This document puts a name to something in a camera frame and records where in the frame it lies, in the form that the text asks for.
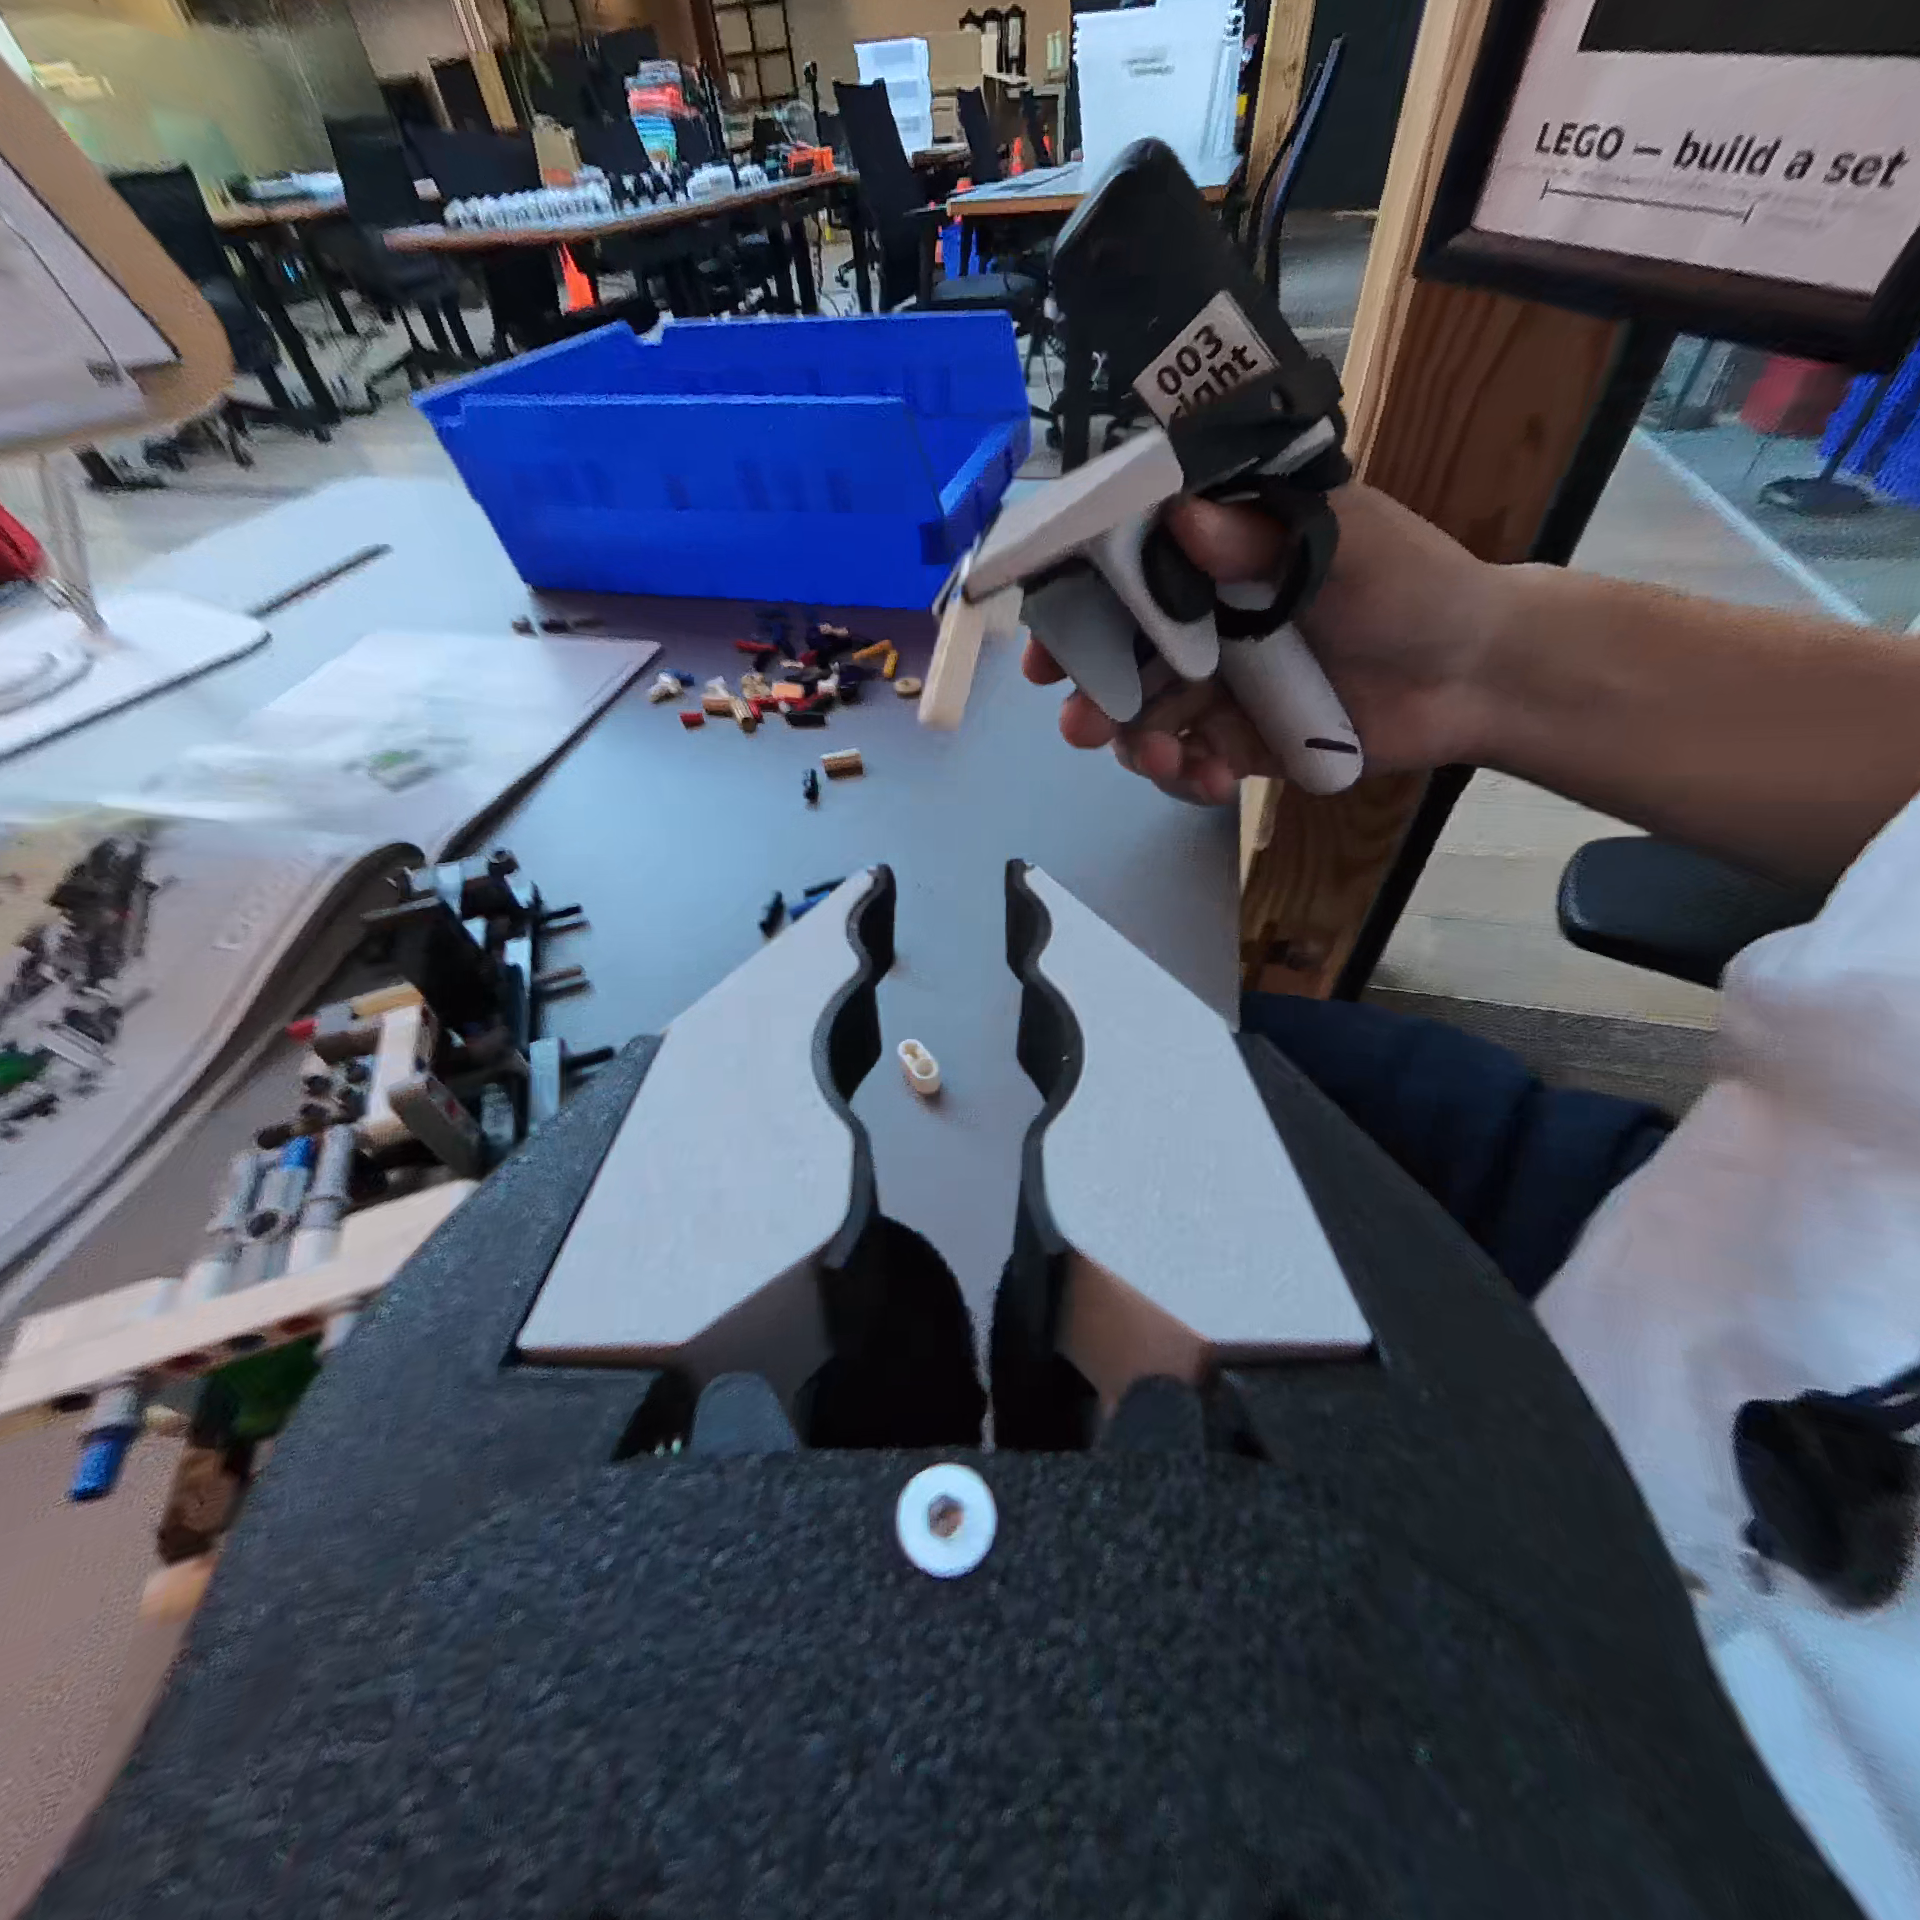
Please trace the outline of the white panel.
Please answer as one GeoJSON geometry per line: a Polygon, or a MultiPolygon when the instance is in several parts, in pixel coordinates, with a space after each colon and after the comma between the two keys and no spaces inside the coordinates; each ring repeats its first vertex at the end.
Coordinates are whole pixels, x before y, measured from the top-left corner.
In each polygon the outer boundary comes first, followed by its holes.
{"type": "Polygon", "coordinates": [[[1235,153],[1244,5],[1159,1],[1072,15],[1082,162],[1092,175],[1139,137],[1194,177],[1235,153]]]}

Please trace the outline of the partly built lego model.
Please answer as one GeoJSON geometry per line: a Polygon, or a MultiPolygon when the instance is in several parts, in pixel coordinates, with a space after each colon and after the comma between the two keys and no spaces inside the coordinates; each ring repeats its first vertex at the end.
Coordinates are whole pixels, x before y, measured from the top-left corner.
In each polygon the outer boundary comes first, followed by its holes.
{"type": "Polygon", "coordinates": [[[205,1582],[260,1466],[426,1237],[611,1059],[550,1029],[586,929],[506,846],[401,867],[345,980],[285,1025],[290,1101],[214,1175],[176,1270],[31,1310],[4,1339],[4,1442],[67,1446],[60,1501],[117,1499],[150,1442],[180,1451],[162,1592],[205,1582]]]}

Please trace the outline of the black office chair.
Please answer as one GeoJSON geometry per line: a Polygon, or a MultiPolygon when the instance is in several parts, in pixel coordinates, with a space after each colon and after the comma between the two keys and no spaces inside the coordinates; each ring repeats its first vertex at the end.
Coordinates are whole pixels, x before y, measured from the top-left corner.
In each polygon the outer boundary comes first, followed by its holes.
{"type": "Polygon", "coordinates": [[[236,382],[204,418],[205,432],[218,432],[242,468],[253,462],[248,434],[258,424],[330,443],[339,409],[323,395],[303,335],[251,254],[232,252],[195,173],[181,163],[109,170],[108,183],[198,288],[226,335],[236,382]],[[248,380],[261,399],[238,391],[248,380]]]}
{"type": "Polygon", "coordinates": [[[326,116],[323,132],[342,183],[344,225],[331,233],[331,260],[347,286],[370,300],[383,319],[395,319],[426,375],[464,372],[477,364],[467,332],[458,272],[433,252],[395,252],[391,233],[419,227],[427,207],[419,198],[414,160],[390,119],[326,116]]]}
{"type": "Polygon", "coordinates": [[[1043,311],[1043,280],[1019,269],[952,275],[938,264],[946,207],[906,155],[879,81],[832,83],[836,116],[857,175],[860,223],[874,313],[1003,313],[1031,329],[1043,311]]]}

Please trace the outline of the blue plastic bin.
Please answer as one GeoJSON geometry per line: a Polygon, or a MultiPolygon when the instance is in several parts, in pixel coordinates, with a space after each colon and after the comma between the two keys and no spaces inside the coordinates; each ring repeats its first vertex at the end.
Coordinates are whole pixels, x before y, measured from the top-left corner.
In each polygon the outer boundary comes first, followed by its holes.
{"type": "Polygon", "coordinates": [[[996,310],[611,321],[414,395],[538,591],[925,611],[1031,449],[996,310]]]}

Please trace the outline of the wooden post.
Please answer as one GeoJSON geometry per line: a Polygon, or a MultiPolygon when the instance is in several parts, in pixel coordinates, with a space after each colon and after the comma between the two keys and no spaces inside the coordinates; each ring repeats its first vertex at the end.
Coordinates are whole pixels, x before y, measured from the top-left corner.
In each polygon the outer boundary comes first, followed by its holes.
{"type": "MultiPolygon", "coordinates": [[[[1418,277],[1494,3],[1424,7],[1341,380],[1355,475],[1476,557],[1523,560],[1620,358],[1620,324],[1418,277]]],[[[1256,780],[1242,801],[1240,980],[1354,996],[1463,780],[1373,773],[1336,798],[1256,780]]]]}

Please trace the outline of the pile of red tan lego pieces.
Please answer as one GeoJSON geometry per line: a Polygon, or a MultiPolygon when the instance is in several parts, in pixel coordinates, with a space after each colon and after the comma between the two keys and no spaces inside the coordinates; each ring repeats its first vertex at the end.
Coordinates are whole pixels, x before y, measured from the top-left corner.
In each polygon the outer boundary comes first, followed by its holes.
{"type": "Polygon", "coordinates": [[[865,616],[780,601],[715,604],[659,638],[644,698],[683,730],[818,731],[868,702],[918,706],[925,660],[865,616]]]}

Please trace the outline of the framed paper sign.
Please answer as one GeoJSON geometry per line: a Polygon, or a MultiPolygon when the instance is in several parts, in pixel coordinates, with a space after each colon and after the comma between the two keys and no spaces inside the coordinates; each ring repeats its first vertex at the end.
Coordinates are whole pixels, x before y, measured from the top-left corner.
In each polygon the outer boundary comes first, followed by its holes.
{"type": "Polygon", "coordinates": [[[1916,229],[1913,1],[1501,1],[1415,272],[1885,372],[1916,229]]]}

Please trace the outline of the white lego beam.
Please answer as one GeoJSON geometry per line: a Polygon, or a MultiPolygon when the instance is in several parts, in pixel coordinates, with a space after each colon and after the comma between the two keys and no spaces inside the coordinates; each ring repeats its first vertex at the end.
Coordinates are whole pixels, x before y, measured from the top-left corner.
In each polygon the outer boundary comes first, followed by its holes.
{"type": "Polygon", "coordinates": [[[992,608],[974,601],[966,588],[952,588],[942,601],[936,641],[919,690],[919,725],[953,731],[966,713],[980,655],[990,631],[992,608]]]}

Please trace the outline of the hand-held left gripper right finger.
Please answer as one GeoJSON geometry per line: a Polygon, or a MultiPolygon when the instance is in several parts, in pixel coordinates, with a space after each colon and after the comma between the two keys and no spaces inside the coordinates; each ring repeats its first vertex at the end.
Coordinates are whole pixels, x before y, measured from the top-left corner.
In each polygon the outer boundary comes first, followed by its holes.
{"type": "Polygon", "coordinates": [[[1143,1380],[1344,1364],[1373,1331],[1235,1025],[1029,860],[1003,871],[1019,1140],[990,1324],[1002,1447],[1085,1447],[1143,1380]]]}

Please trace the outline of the lego instruction booklet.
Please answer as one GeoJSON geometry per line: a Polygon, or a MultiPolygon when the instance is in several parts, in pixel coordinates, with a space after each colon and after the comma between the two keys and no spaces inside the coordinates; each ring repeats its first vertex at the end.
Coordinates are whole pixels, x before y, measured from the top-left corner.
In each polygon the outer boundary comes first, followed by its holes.
{"type": "Polygon", "coordinates": [[[4,1270],[164,1137],[330,962],[317,929],[399,853],[531,783],[658,648],[360,640],[150,780],[4,807],[4,1270]]]}

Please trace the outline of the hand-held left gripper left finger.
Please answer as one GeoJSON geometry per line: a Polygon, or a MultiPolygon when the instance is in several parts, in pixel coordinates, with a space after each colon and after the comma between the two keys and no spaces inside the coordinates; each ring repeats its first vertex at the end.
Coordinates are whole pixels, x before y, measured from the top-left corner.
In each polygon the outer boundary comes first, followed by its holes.
{"type": "Polygon", "coordinates": [[[513,1338],[522,1364],[759,1380],[805,1442],[974,1447],[958,1282],[885,1215],[851,1096],[881,1064],[889,865],[849,873],[670,1021],[513,1338]]]}

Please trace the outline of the person's dark pants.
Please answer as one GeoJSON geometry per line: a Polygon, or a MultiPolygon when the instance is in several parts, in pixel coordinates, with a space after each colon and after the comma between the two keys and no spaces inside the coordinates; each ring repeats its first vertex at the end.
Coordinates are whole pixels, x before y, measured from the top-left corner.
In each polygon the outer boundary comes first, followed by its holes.
{"type": "Polygon", "coordinates": [[[1550,1086],[1498,1042],[1368,1002],[1245,991],[1240,1027],[1285,1056],[1528,1300],[1676,1130],[1653,1103],[1550,1086]]]}

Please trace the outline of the person's right hand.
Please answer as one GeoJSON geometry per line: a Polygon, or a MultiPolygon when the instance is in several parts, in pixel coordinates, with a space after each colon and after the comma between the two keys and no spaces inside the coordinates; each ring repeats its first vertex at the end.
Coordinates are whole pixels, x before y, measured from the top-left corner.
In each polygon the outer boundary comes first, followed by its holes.
{"type": "MultiPolygon", "coordinates": [[[[1366,483],[1329,495],[1338,543],[1301,633],[1355,723],[1368,768],[1385,773],[1498,766],[1500,707],[1483,680],[1504,635],[1509,580],[1422,515],[1366,483]]],[[[1216,684],[1173,682],[1127,723],[1082,691],[1059,731],[1108,749],[1129,773],[1190,804],[1226,804],[1248,778],[1276,778],[1277,755],[1216,684]]]]}

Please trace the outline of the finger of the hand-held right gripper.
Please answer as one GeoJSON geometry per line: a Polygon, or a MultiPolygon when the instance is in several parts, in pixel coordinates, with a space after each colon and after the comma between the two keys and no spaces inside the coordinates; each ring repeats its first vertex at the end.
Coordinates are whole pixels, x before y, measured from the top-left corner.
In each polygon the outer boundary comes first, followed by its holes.
{"type": "Polygon", "coordinates": [[[1148,520],[1186,480],[1171,434],[1153,426],[1019,497],[1006,493],[933,591],[930,611],[946,613],[958,593],[981,599],[1148,520]]]}

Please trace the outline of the person's right forearm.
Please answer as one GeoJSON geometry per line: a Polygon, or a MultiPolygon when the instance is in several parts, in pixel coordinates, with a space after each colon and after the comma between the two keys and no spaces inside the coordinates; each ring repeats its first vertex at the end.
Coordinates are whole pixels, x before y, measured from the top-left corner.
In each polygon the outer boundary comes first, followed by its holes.
{"type": "Polygon", "coordinates": [[[1913,638],[1542,564],[1487,588],[1482,766],[1801,883],[1916,798],[1913,638]]]}

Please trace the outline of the long wooden table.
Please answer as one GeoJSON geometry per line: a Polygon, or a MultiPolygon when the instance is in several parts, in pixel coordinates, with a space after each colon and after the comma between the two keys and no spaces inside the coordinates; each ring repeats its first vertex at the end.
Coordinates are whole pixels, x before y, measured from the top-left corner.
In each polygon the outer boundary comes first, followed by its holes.
{"type": "Polygon", "coordinates": [[[702,199],[655,201],[598,212],[583,217],[551,217],[512,225],[416,223],[390,229],[383,239],[394,255],[485,260],[493,254],[558,254],[580,243],[603,245],[622,238],[671,243],[692,252],[692,238],[707,227],[751,227],[770,239],[780,311],[813,318],[820,311],[805,220],[833,204],[854,199],[856,170],[832,168],[777,177],[756,187],[732,186],[702,199]]]}

